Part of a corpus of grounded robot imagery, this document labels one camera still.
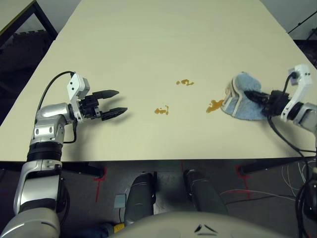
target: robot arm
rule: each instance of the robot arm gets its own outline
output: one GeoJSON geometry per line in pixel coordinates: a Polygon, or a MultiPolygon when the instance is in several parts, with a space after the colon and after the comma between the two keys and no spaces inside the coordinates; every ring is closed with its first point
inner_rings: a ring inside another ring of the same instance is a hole
{"type": "MultiPolygon", "coordinates": [[[[256,103],[264,105],[262,113],[270,117],[279,116],[282,121],[292,120],[293,123],[305,130],[310,131],[316,138],[317,149],[317,106],[311,103],[301,103],[300,100],[306,95],[312,86],[309,68],[305,64],[297,65],[291,70],[288,79],[292,85],[298,85],[294,96],[289,99],[285,93],[288,80],[283,92],[272,91],[271,94],[246,91],[246,96],[256,103]]],[[[298,195],[299,200],[304,200],[304,213],[312,220],[317,219],[317,167],[313,168],[311,178],[303,185],[303,192],[298,195]]]]}
{"type": "Polygon", "coordinates": [[[60,234],[57,212],[67,203],[67,190],[61,177],[61,149],[65,126],[76,125],[84,118],[107,120],[124,113],[127,108],[99,110],[98,99],[110,98],[119,92],[106,90],[86,96],[87,79],[73,74],[67,85],[70,104],[45,106],[37,111],[34,130],[14,198],[15,217],[4,228],[0,238],[57,238],[60,234]]]}

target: liquid spill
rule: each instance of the liquid spill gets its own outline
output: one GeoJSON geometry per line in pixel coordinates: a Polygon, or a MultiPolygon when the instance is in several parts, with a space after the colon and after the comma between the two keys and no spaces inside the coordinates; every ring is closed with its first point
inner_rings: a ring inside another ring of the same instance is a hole
{"type": "Polygon", "coordinates": [[[166,110],[165,109],[162,109],[162,108],[156,108],[156,110],[154,111],[155,114],[165,114],[165,115],[168,115],[168,109],[169,109],[169,106],[168,105],[165,105],[166,106],[166,110]]]}
{"type": "Polygon", "coordinates": [[[191,82],[191,83],[190,83],[188,79],[183,79],[183,80],[181,80],[181,81],[177,81],[177,82],[176,82],[176,85],[178,85],[178,84],[180,84],[180,83],[186,84],[186,86],[190,86],[190,85],[193,85],[193,84],[194,84],[194,82],[191,82]]]}
{"type": "Polygon", "coordinates": [[[210,113],[219,109],[222,106],[223,101],[224,100],[220,100],[219,102],[216,102],[215,100],[212,100],[211,104],[209,104],[211,107],[207,108],[206,113],[210,113]]]}

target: wall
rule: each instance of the wall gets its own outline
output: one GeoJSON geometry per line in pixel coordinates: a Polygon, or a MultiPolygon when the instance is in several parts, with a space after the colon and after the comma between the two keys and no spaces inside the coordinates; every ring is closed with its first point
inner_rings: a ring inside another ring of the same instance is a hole
{"type": "MultiPolygon", "coordinates": [[[[316,0],[261,0],[279,24],[289,32],[317,10],[316,0]]],[[[294,40],[306,39],[317,27],[317,14],[290,33],[294,40]]]]}
{"type": "MultiPolygon", "coordinates": [[[[66,24],[76,6],[81,0],[37,0],[45,15],[57,32],[66,24]]],[[[18,30],[19,32],[36,31],[44,29],[33,14],[18,30]]]]}
{"type": "MultiPolygon", "coordinates": [[[[60,32],[80,0],[38,0],[39,5],[51,21],[57,32],[60,32]]],[[[276,18],[286,32],[317,10],[316,0],[261,0],[269,12],[276,18]]],[[[317,27],[317,14],[293,31],[293,39],[305,39],[312,28],[317,27]]],[[[31,16],[17,32],[43,29],[35,16],[31,16]]]]}

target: dark floor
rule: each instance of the dark floor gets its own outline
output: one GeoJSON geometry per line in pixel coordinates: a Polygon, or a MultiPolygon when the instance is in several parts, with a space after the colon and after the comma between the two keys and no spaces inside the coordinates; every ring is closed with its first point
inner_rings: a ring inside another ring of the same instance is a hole
{"type": "MultiPolygon", "coordinates": [[[[16,35],[12,46],[0,52],[0,123],[10,110],[20,91],[26,85],[36,66],[45,55],[51,42],[45,32],[16,35]]],[[[305,45],[305,54],[312,63],[317,62],[315,43],[305,45]]],[[[193,161],[137,161],[103,162],[99,165],[107,169],[105,181],[94,181],[90,176],[63,172],[71,197],[70,212],[62,226],[65,237],[79,229],[97,223],[119,222],[119,211],[113,208],[116,194],[128,194],[131,183],[142,171],[158,172],[158,192],[155,214],[193,210],[187,198],[182,172],[197,169],[203,172],[220,193],[230,189],[265,191],[280,195],[292,195],[281,175],[281,167],[254,173],[246,178],[239,177],[235,166],[250,163],[241,160],[193,160],[193,161]],[[96,198],[98,183],[100,192],[96,198]]],[[[292,186],[299,188],[301,177],[297,164],[289,167],[292,186]]],[[[13,198],[18,172],[0,171],[0,230],[13,217],[13,198]]],[[[250,199],[264,197],[265,194],[251,192],[250,199]]],[[[228,203],[249,199],[246,193],[222,195],[228,203]]],[[[227,205],[231,216],[250,221],[289,237],[297,237],[297,223],[294,202],[285,198],[270,197],[227,205]]],[[[317,237],[316,225],[306,221],[311,237],[317,237]]]]}
{"type": "MultiPolygon", "coordinates": [[[[241,160],[193,160],[193,161],[137,161],[137,162],[103,162],[106,167],[106,179],[100,182],[100,191],[96,201],[98,182],[91,176],[64,172],[66,185],[70,193],[71,205],[66,222],[62,226],[63,237],[94,224],[111,222],[119,223],[119,210],[114,209],[116,194],[128,195],[130,186],[141,172],[157,171],[158,192],[154,205],[155,214],[169,211],[191,211],[193,205],[188,200],[182,172],[186,169],[197,169],[209,178],[221,193],[230,189],[265,191],[279,195],[292,195],[284,183],[281,167],[249,175],[246,183],[238,177],[235,166],[251,161],[241,160]]],[[[297,164],[290,165],[292,186],[299,187],[301,177],[297,164]]],[[[0,209],[2,211],[0,229],[13,216],[13,198],[19,173],[6,171],[0,182],[0,209]]],[[[267,196],[251,192],[250,199],[267,196]]],[[[246,193],[228,193],[222,195],[225,203],[248,199],[246,193]]],[[[234,217],[261,225],[273,231],[297,237],[297,222],[294,202],[285,198],[271,197],[261,200],[250,200],[227,205],[229,214],[234,217]]],[[[311,237],[316,237],[316,224],[306,221],[306,228],[311,237]]]]}

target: table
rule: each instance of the table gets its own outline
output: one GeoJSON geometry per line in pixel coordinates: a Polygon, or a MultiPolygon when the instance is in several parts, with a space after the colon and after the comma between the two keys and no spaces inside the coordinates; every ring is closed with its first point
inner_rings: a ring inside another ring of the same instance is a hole
{"type": "MultiPolygon", "coordinates": [[[[64,162],[297,156],[266,121],[206,109],[241,71],[269,93],[300,63],[309,64],[314,81],[303,101],[316,104],[316,70],[259,0],[82,0],[0,127],[1,160],[26,160],[41,94],[66,70],[85,76],[90,93],[120,92],[100,101],[101,110],[128,111],[78,125],[77,142],[63,147],[64,162]],[[184,79],[195,84],[176,84],[184,79]],[[165,105],[168,115],[155,114],[165,105]]],[[[69,102],[68,82],[61,77],[43,105],[69,102]]],[[[314,148],[309,132],[291,122],[276,126],[298,147],[314,148]]]]}
{"type": "Polygon", "coordinates": [[[52,40],[57,32],[45,16],[36,0],[1,0],[0,1],[0,46],[34,13],[52,40]]]}

